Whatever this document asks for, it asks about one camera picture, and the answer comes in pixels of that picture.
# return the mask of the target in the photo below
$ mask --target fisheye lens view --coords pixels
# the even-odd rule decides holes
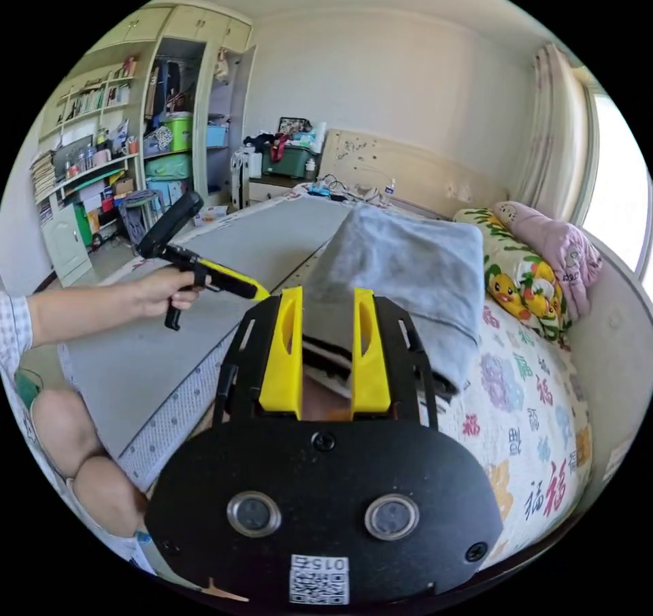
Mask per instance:
[[[653,185],[545,25],[150,0],[50,80],[0,373],[112,553],[230,613],[432,613],[592,508],[653,391]]]

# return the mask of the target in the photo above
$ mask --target folded towel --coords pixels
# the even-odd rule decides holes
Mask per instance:
[[[304,286],[305,341],[351,353],[356,287],[410,313],[438,395],[451,398],[462,390],[478,350],[485,296],[477,228],[353,208]]]

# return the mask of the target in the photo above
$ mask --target plaid shirt sleeve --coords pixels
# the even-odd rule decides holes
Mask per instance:
[[[12,382],[22,354],[32,345],[32,319],[27,298],[0,292],[0,368]]]

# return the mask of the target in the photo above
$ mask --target wardrobe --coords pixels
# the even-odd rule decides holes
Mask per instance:
[[[88,205],[89,186],[92,191],[110,192],[110,183],[122,173],[133,189],[148,188],[144,147],[144,138],[152,130],[148,87],[162,60],[181,62],[185,76],[180,74],[181,87],[177,89],[184,92],[190,88],[188,103],[182,106],[192,114],[185,152],[190,159],[188,188],[198,192],[207,206],[230,202],[231,155],[244,138],[245,101],[254,61],[254,49],[248,49],[250,32],[246,18],[219,8],[146,5],[101,37],[57,86],[44,106],[39,151],[75,148],[80,142],[94,144],[99,133],[123,125],[125,137],[138,143],[136,151],[125,150],[74,178],[58,174],[45,190],[35,188],[35,209],[42,215],[41,229],[63,286],[90,269],[90,247],[80,236],[81,221],[86,219],[82,204],[86,200]],[[221,51],[220,58],[229,71],[216,77]],[[136,64],[125,75],[121,68],[128,60]],[[111,99],[115,86],[124,86],[120,101]],[[72,112],[79,97],[91,90],[102,91],[105,98],[100,96],[92,109]],[[216,131],[224,133],[221,140],[215,139]],[[150,225],[154,218],[148,216]],[[115,228],[115,220],[100,223],[101,239],[108,240]]]

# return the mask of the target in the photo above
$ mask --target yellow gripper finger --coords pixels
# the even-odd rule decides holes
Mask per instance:
[[[292,412],[301,418],[302,288],[283,290],[258,402],[266,412]]]
[[[351,418],[357,413],[385,414],[390,409],[381,333],[371,290],[354,290]]]

